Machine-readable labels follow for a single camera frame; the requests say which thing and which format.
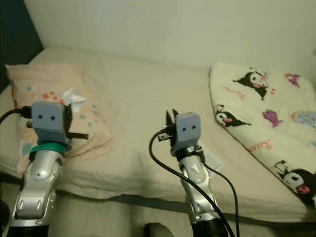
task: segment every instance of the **beige bed sheet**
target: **beige bed sheet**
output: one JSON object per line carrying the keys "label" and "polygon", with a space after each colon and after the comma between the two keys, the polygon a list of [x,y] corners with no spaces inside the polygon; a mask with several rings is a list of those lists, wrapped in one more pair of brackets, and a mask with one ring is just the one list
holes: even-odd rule
{"label": "beige bed sheet", "polygon": [[[233,182],[241,216],[273,221],[315,221],[305,206],[261,163],[234,140],[213,117],[208,93],[207,70],[172,67],[136,60],[65,49],[46,49],[32,63],[81,65],[92,78],[96,104],[110,125],[112,150],[90,160],[67,159],[59,189],[88,198],[120,194],[184,201],[177,177],[156,165],[148,153],[151,136],[164,125],[165,110],[194,111],[201,116],[201,141],[224,163],[222,172]],[[0,96],[0,111],[12,108],[10,90]],[[15,119],[0,130],[0,171],[16,174]],[[154,153],[177,169],[169,144],[155,143]],[[223,212],[234,213],[230,187],[220,177],[211,188]]]}

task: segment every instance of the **white wall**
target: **white wall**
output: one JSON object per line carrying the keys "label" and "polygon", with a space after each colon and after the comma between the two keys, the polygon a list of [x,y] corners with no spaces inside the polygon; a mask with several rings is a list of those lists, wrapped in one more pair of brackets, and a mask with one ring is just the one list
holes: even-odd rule
{"label": "white wall", "polygon": [[224,61],[316,82],[316,0],[25,0],[45,47]]}

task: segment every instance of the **black cable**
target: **black cable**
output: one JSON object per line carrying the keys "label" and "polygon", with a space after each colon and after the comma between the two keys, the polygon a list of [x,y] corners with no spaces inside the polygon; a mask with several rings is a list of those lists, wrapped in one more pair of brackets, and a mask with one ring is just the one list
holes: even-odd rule
{"label": "black cable", "polygon": [[19,113],[21,113],[21,109],[9,110],[8,112],[6,112],[4,115],[0,117],[0,124],[11,114],[19,114]]}
{"label": "black cable", "polygon": [[234,232],[232,230],[232,228],[230,227],[230,225],[228,224],[225,216],[223,215],[223,213],[221,212],[221,210],[218,208],[218,206],[215,204],[215,202],[198,186],[196,185],[195,182],[193,182],[191,179],[185,177],[183,174],[175,171],[174,169],[172,169],[171,167],[167,166],[166,164],[162,163],[160,160],[158,160],[155,155],[153,154],[153,142],[156,139],[156,137],[158,137],[158,135],[163,134],[164,130],[158,131],[156,132],[153,137],[151,138],[150,142],[149,142],[149,154],[152,157],[152,159],[154,160],[154,162],[156,162],[158,165],[160,165],[162,168],[166,169],[167,171],[169,171],[170,173],[178,176],[180,179],[183,179],[184,181],[186,181],[187,183],[191,184],[197,191],[199,191],[203,197],[206,198],[206,200],[208,200],[208,202],[212,205],[212,207],[215,209],[215,211],[217,212],[217,214],[219,215],[221,221],[224,223],[227,231],[229,232],[231,237],[235,237]]}
{"label": "black cable", "polygon": [[202,162],[204,164],[204,166],[206,168],[208,168],[210,171],[214,172],[215,174],[218,174],[219,176],[221,176],[223,179],[226,180],[226,182],[231,186],[233,193],[234,193],[234,199],[235,199],[235,223],[236,223],[236,236],[240,237],[240,230],[239,230],[239,213],[238,213],[238,198],[237,198],[237,193],[236,190],[233,186],[233,184],[231,183],[231,181],[222,173],[218,172],[215,169],[212,169],[211,167],[209,167],[205,161]]}

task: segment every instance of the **blanket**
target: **blanket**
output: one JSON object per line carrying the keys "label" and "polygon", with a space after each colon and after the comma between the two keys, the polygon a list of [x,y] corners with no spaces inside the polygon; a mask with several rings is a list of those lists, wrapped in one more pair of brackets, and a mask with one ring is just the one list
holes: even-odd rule
{"label": "blanket", "polygon": [[216,63],[210,71],[210,93],[219,124],[302,202],[315,207],[316,95],[312,84],[294,73]]}

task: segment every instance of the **floor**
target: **floor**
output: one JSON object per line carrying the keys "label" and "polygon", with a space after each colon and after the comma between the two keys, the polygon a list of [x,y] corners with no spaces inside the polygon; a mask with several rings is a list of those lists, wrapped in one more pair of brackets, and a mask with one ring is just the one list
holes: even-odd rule
{"label": "floor", "polygon": [[[19,193],[19,186],[2,183],[2,196],[11,208]],[[56,212],[50,225],[50,237],[142,237],[148,222],[160,222],[169,227],[174,237],[192,237],[186,214],[133,206],[113,201],[91,201],[79,197],[59,195]],[[242,223],[242,237],[315,237],[315,233],[299,230],[272,230]]]}

